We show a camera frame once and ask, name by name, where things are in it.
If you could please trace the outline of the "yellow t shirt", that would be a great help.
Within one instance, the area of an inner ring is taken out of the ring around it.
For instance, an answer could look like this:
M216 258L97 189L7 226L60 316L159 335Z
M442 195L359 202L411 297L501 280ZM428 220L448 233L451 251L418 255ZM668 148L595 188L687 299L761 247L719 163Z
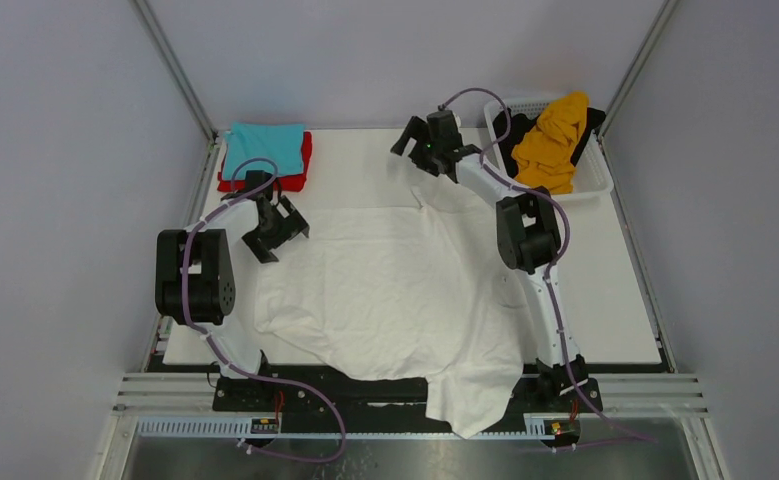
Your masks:
M511 152L518 169L514 180L553 195L570 194L576 172L571 158L587 131L588 107L582 91L551 102Z

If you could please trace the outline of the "white t shirt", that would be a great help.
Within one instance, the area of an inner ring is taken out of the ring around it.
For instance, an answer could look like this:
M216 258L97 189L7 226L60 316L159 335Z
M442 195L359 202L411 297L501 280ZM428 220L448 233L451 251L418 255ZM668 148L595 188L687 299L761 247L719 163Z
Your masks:
M483 200L454 184L414 196L307 212L309 238L259 271L253 325L355 380L424 379L426 417L468 439L506 413L528 306Z

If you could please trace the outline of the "folded red t shirt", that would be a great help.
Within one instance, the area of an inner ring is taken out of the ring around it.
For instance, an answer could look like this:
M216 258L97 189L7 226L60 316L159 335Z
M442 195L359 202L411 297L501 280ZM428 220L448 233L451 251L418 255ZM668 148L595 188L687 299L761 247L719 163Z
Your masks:
M231 193L247 186L248 178L255 173L271 175L273 167L266 162L256 162L239 169L247 160L267 158L278 167L277 182L284 191L300 192L308 178L313 153L313 135L303 131L295 141L292 134L249 134L247 132L225 134L226 152L217 173L218 192Z

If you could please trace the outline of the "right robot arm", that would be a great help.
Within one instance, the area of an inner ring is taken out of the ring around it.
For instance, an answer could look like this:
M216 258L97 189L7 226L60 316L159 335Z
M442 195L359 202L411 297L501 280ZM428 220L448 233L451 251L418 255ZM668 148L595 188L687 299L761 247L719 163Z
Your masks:
M554 412L566 410L589 375L559 304L557 264L568 246L560 232L562 207L546 190L504 176L482 149L466 144L449 110L411 117L391 153L408 156L430 175L450 178L493 208L498 253L515 273L530 308L540 402Z

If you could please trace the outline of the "left metal frame post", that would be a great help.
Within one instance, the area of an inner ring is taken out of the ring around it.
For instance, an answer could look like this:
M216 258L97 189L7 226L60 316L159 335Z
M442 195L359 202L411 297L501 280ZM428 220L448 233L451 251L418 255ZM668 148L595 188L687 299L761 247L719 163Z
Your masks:
M129 3L134 8L143 29L151 40L195 123L208 141L214 141L217 138L217 129L203 107L151 3L147 0L130 0Z

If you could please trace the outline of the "black t shirt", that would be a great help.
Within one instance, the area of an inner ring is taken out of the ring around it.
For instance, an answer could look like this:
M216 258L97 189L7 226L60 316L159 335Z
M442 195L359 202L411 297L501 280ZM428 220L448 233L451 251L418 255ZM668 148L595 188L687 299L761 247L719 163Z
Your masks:
M573 189L572 178L590 133L605 119L604 111L589 107L577 93L551 103L534 118L501 112L493 128L511 178L564 194Z

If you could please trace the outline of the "white plastic basket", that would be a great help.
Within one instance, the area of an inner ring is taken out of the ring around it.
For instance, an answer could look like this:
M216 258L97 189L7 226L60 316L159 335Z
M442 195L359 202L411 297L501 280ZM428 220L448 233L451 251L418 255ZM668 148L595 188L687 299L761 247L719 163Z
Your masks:
M509 110L509 116L514 125L510 137L494 148L493 162L511 180L518 173L515 160L511 157L514 145L520 141L529 130L531 120L535 120L557 97L536 96L508 98L504 100ZM483 107L485 125L492 140L500 137L506 129L506 119L503 109L497 100L490 100ZM609 194L614 186L605 158L598 145L597 130L604 123L606 113L603 110L589 107L587 110L587 129L580 140L582 151L579 157L572 159L575 165L572 177L572 191L557 194L560 203L591 200Z

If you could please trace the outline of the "right metal frame post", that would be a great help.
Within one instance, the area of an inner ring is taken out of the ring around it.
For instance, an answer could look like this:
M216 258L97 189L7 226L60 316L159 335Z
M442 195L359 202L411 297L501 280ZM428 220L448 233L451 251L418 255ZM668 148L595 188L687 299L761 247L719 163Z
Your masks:
M598 138L602 139L613 126L615 119L624 106L630 92L635 86L640 74L657 48L660 40L680 5L679 0L665 0L652 21L648 32L640 44L636 55L630 63L606 113L606 119L598 130Z

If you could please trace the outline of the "metal frame post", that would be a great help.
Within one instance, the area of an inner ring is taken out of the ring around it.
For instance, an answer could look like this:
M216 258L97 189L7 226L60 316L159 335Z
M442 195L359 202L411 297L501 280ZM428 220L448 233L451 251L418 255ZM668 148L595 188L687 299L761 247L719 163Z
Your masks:
M648 32L640 44L636 55L630 63L606 113L606 119L598 130L598 138L602 139L613 126L615 119L624 106L630 92L635 86L640 74L657 48L660 40L680 5L679 0L665 0L652 21Z
M130 0L129 3L134 8L143 29L151 40L195 123L208 141L214 141L217 138L217 129L203 107L151 3L147 0Z

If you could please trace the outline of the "folded cyan t shirt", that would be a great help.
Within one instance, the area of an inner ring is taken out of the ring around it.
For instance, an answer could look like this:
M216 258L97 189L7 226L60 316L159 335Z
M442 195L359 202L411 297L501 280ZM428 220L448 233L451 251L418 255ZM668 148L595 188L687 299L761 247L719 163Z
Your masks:
M305 170L302 157L305 133L304 124L233 123L224 133L227 153L221 178L243 180L249 171L274 172L274 167L267 162L255 162L239 169L244 162L255 158L272 161L280 177L302 174Z

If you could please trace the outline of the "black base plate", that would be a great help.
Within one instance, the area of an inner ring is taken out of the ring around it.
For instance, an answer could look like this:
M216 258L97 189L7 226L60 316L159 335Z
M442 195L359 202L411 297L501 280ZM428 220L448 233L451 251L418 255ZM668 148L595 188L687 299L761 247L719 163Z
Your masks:
M508 391L507 405L485 428L487 434L520 434L525 420L548 416L572 428L582 414L603 408L596 379L578 362L579 392L565 372L541 373L526 366ZM354 380L328 366L275 365L263 362L261 380L220 377L212 408L227 413L268 413L287 434L449 434L451 425L426 414L428 384L422 377L399 380Z

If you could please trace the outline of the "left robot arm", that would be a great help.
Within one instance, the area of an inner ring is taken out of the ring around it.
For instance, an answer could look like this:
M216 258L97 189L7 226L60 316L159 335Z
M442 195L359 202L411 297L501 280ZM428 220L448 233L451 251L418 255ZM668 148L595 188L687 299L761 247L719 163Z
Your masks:
M195 333L223 376L241 379L237 398L253 411L272 404L276 387L258 374L263 351L241 319L252 285L243 269L276 262L276 249L308 234L275 176L251 171L198 222L157 236L157 311Z

